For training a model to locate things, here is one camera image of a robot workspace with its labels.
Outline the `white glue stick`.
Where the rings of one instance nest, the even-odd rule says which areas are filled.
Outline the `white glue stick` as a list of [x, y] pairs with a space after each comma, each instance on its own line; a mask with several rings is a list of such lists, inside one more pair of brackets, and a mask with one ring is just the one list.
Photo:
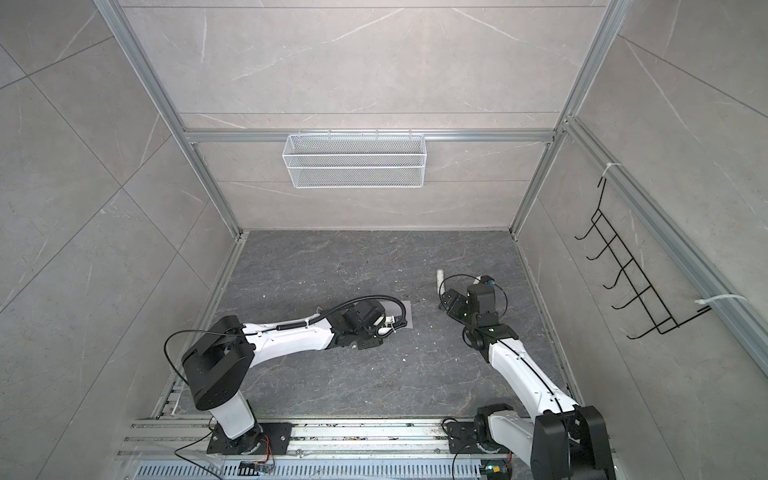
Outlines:
[[437, 293], [439, 295], [441, 295], [442, 292], [443, 292], [444, 278], [445, 278], [444, 270], [443, 269], [438, 269], [436, 271], [436, 284], [437, 284]]

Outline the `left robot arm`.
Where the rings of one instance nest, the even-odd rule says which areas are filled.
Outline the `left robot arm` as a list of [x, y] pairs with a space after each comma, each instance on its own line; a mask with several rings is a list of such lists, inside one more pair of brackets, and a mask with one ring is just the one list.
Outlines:
[[176, 374], [188, 386], [195, 408], [209, 412], [222, 434], [238, 441], [258, 431], [241, 391], [250, 369], [278, 357], [305, 351], [380, 346], [408, 324], [405, 304], [388, 295], [366, 295], [301, 319], [243, 323], [220, 318], [183, 354]]

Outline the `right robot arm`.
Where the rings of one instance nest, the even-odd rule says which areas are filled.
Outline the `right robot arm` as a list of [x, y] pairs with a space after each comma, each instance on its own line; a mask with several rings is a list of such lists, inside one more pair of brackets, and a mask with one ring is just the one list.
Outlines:
[[480, 408], [476, 442], [506, 448], [535, 479], [614, 479], [604, 417], [571, 398], [536, 364], [514, 330], [500, 322], [495, 292], [494, 285], [476, 283], [465, 295], [454, 289], [440, 294], [441, 308], [463, 326], [466, 343], [502, 375], [529, 415], [524, 419], [505, 404]]

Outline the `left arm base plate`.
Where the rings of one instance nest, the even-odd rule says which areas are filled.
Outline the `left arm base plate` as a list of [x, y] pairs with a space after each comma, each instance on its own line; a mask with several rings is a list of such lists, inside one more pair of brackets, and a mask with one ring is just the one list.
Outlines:
[[216, 425], [208, 443], [207, 454], [219, 455], [262, 455], [270, 447], [274, 455], [284, 455], [288, 450], [293, 424], [288, 422], [257, 423], [251, 430], [237, 439], [229, 439], [223, 428]]

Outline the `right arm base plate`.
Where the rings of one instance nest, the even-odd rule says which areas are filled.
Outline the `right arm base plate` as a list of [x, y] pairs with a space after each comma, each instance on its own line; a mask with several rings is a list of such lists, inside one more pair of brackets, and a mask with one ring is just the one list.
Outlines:
[[448, 418], [441, 426], [449, 443], [451, 454], [476, 454], [480, 452], [473, 422], [461, 422]]

